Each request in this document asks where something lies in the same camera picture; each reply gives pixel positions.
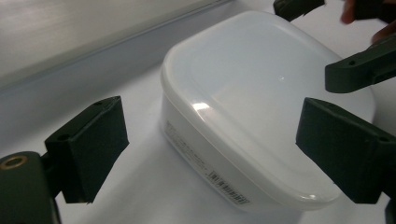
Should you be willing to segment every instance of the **white plastic lid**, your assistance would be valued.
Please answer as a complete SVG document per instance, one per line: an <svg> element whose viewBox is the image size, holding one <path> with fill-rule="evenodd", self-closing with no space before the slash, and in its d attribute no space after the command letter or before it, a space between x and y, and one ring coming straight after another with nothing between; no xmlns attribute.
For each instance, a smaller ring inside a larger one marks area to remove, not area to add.
<svg viewBox="0 0 396 224"><path fill-rule="evenodd" d="M163 64L169 101L227 160L279 203L319 209L340 189L295 145L304 98L372 120L370 89L324 90L340 58L272 14L246 12L173 47Z"/></svg>

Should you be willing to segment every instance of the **white table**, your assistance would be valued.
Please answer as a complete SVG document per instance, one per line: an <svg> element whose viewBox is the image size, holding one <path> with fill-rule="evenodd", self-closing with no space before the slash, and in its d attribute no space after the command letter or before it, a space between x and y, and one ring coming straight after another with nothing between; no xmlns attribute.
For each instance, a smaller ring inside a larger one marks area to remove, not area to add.
<svg viewBox="0 0 396 224"><path fill-rule="evenodd" d="M347 197L314 212L261 214L227 203L184 162L159 128L163 56L178 41L238 12L271 11L272 1L238 0L170 23L75 63L0 91L0 157L33 150L91 103L122 97L131 144L121 154L93 204L65 204L63 223L385 223L386 196L376 205ZM331 1L294 23L343 57L364 50L378 21L339 23L342 2Z"/></svg>

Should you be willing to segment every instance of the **translucent plastic container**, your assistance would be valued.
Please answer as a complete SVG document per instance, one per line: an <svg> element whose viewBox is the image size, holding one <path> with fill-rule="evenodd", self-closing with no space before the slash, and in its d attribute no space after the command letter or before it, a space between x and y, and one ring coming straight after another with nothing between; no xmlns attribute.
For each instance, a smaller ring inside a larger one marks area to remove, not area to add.
<svg viewBox="0 0 396 224"><path fill-rule="evenodd" d="M322 208L340 189L295 145L306 96L370 121L370 89L324 90L340 58L287 21L246 12L174 46L163 62L163 130L182 157L247 211Z"/></svg>

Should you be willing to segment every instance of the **white surface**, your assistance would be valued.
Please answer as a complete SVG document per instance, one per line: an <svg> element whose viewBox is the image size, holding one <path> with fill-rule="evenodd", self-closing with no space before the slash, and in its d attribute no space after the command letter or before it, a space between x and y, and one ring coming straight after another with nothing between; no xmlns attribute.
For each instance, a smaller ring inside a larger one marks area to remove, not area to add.
<svg viewBox="0 0 396 224"><path fill-rule="evenodd" d="M0 91L0 157L23 150L44 153L44 140L65 122L97 100L120 95L131 145L93 204L65 204L62 195L58 196L65 224L384 223L387 197L376 205L356 205L343 196L316 212L241 212L210 188L163 137L158 124L159 76L165 52L236 12L270 10L271 5L272 1L234 1ZM367 48L371 35L383 24L363 21L344 26L338 19L341 8L342 2L328 1L326 7L295 23L345 57ZM387 117L389 122L396 120L392 118Z"/></svg>
<svg viewBox="0 0 396 224"><path fill-rule="evenodd" d="M182 118L169 122L185 138L194 137L182 128L195 128L213 145L210 150L201 142L187 142L250 200L238 205L241 208L265 209L268 200L262 195L295 209L322 208L340 192L295 145L304 98L332 102L366 120L375 113L370 89L347 95L324 90L324 67L339 60L277 16L240 14L183 41L166 55L164 93L190 125L179 124ZM216 154L222 156L215 160ZM194 167L194 161L188 161ZM242 181L239 173L250 181ZM210 172L204 177L209 180Z"/></svg>
<svg viewBox="0 0 396 224"><path fill-rule="evenodd" d="M219 2L0 1L0 88Z"/></svg>

